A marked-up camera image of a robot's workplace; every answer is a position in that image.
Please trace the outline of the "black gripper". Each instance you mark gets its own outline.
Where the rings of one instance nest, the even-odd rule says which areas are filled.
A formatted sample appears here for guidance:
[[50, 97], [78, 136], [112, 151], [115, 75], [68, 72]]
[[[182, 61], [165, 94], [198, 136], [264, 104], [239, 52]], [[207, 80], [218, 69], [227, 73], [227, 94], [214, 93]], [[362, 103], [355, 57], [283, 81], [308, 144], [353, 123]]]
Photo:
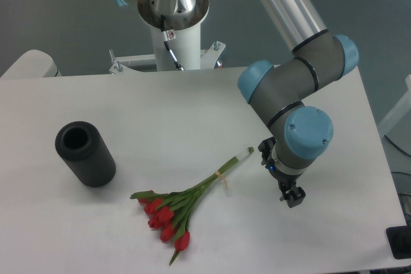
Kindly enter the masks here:
[[280, 201], [285, 201], [289, 208], [296, 207], [302, 203], [306, 193], [302, 187], [297, 187], [297, 179], [304, 173], [304, 169], [288, 167], [277, 155], [276, 140], [271, 137], [263, 140], [258, 150], [261, 152], [261, 165], [265, 166], [269, 173], [278, 181], [281, 190]]

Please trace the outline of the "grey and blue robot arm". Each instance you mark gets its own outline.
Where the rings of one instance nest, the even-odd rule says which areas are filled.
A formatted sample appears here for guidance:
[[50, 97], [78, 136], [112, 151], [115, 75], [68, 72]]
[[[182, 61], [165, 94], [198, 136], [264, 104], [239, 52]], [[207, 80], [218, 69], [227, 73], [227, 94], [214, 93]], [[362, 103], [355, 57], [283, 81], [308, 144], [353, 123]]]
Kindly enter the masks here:
[[[126, 6], [130, 0], [114, 1]], [[261, 2], [293, 57], [279, 66], [254, 62], [240, 74], [238, 88], [272, 135], [259, 145], [262, 164], [277, 180], [282, 200], [294, 207], [305, 198], [297, 179], [333, 136], [327, 113], [306, 106], [303, 99], [350, 73], [358, 50], [347, 36], [329, 33], [310, 0]], [[151, 29], [158, 71], [215, 66], [220, 43], [200, 49], [200, 25], [209, 0], [137, 0], [137, 10]]]

